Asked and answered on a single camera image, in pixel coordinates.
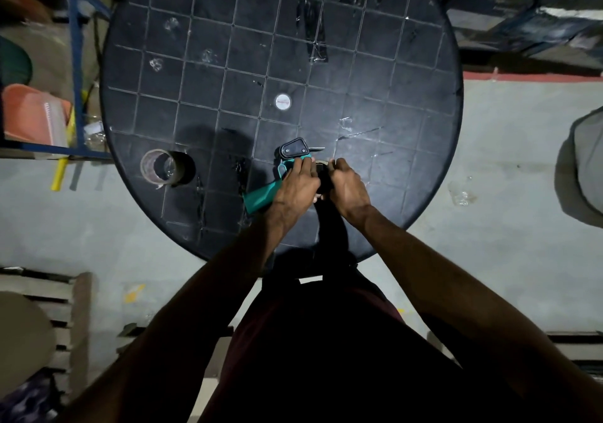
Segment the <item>person's left hand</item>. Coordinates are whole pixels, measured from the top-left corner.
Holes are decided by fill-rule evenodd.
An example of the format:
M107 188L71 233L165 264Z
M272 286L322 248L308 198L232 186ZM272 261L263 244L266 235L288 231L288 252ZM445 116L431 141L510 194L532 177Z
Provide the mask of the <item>person's left hand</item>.
M284 177L269 210L280 213L288 222L296 222L315 202L320 186L315 164L315 176L290 175Z

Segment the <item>person's right hand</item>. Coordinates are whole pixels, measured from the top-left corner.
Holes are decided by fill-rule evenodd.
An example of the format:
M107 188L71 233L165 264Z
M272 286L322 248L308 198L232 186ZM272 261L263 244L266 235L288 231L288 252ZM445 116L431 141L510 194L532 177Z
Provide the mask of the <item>person's right hand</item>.
M360 175L351 169L351 175L332 180L335 186L333 204L337 211L352 226L362 228L373 206Z

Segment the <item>small black tape roll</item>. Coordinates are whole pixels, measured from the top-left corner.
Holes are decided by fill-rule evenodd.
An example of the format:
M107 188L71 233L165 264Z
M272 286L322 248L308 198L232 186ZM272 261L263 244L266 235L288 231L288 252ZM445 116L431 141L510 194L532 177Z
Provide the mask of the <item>small black tape roll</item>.
M334 193L335 186L331 176L331 169L335 167L335 160L317 160L315 163L317 175L320 179L320 186L316 191L315 201L321 200L332 203L334 201L332 194Z

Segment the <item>teal and black handheld tool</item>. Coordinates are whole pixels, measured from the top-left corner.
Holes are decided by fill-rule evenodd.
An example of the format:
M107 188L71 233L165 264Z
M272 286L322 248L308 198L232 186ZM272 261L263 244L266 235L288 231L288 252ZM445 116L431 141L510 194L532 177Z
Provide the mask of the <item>teal and black handheld tool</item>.
M280 145L275 151L275 180L242 195L245 212L253 215L269 206L282 186L284 177L293 168L294 161L296 159L311 158L313 152L323 150L325 150L325 147L308 146L303 137L297 137Z

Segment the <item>person's right forearm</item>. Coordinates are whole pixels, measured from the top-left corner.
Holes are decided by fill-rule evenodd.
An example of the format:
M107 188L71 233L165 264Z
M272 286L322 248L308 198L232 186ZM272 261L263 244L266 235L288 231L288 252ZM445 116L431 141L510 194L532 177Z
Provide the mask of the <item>person's right forearm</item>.
M482 282L394 225L375 207L346 219L377 251L429 329L467 372L505 383L533 415L603 423L603 386Z

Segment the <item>person's left forearm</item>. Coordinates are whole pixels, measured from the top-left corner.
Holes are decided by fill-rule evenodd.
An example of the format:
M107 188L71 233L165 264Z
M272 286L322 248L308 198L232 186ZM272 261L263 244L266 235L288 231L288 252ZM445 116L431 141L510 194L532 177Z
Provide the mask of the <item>person's left forearm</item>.
M218 339L306 211L273 203L185 283L56 423L186 423Z

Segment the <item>clear plastic scrap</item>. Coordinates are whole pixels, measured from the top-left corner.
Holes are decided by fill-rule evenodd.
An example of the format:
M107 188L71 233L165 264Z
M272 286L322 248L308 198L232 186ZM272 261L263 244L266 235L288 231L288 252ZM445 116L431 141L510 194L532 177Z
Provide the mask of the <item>clear plastic scrap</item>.
M452 180L448 183L448 192L455 206L467 207L474 204L478 196L473 191L473 177L466 176L463 179Z

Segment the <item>black tape strip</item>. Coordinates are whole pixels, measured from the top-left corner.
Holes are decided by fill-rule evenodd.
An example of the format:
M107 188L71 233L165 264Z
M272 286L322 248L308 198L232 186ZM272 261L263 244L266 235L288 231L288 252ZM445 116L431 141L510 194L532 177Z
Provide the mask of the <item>black tape strip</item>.
M302 38L312 43L312 47L308 48L310 62L327 63L329 55L322 20L322 3L319 0L298 1L297 27L302 31Z

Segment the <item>person's dark maroon shirt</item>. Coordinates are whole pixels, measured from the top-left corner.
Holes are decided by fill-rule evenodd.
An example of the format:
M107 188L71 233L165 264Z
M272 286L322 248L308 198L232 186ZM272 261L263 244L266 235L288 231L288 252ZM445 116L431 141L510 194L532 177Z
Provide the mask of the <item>person's dark maroon shirt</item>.
M358 271L268 283L198 423L524 423L500 376L458 366Z

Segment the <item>yellow stick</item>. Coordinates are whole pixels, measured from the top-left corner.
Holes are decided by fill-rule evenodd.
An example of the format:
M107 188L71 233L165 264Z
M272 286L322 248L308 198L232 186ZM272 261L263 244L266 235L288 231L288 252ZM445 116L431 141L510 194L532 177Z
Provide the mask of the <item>yellow stick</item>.
M57 157L56 168L52 178L52 183L50 185L50 189L53 192L59 192L61 190L64 181L64 175L66 173L66 168L68 167L68 163L70 162L70 160L76 157L82 158L82 155L76 153L83 153L89 149L85 130L85 127L87 125L85 111L89 95L89 91L85 89L82 90L82 107L80 110L80 114L77 114L75 105L72 106L71 111L69 113L69 119L66 128L68 147L65 149L65 151L69 150L70 152L59 153Z

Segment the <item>blue metal shelf rack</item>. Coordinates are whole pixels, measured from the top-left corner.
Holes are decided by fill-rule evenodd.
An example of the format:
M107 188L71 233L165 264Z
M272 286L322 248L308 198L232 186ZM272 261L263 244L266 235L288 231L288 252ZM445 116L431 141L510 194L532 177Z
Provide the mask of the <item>blue metal shelf rack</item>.
M102 39L108 29L111 0L0 0L0 36L23 48L33 63L27 85L47 92L81 110L81 91L89 91L87 125L92 124L88 105L98 99ZM65 147L30 144L4 137L3 101L0 87L0 160L57 160ZM92 143L72 160L108 162L111 155L104 142Z

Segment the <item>orange plastic basket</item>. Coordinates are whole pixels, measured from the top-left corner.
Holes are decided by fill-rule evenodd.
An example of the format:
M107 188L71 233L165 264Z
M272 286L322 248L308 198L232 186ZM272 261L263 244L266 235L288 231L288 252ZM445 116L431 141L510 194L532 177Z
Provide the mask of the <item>orange plastic basket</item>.
M4 137L30 144L67 148L70 102L22 84L2 92Z

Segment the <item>green round object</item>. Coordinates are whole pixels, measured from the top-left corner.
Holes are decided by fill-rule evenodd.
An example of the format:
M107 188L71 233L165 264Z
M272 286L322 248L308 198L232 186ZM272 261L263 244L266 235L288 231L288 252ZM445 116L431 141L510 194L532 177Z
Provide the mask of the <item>green round object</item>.
M33 77L33 63L26 51L0 36L0 87L28 85Z

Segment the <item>beige round board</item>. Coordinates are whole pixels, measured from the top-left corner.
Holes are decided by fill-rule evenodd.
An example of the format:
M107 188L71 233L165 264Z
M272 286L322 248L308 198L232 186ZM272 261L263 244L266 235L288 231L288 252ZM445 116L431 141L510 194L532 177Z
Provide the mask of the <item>beige round board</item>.
M55 350L43 310L25 296L0 291L0 400L48 366Z

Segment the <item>patterned cloth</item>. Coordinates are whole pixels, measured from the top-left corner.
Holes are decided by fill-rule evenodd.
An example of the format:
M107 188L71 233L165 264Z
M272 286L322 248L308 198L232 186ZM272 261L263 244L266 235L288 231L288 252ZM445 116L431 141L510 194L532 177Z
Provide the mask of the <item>patterned cloth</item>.
M39 372L0 398L0 423L51 423L59 405L54 380Z

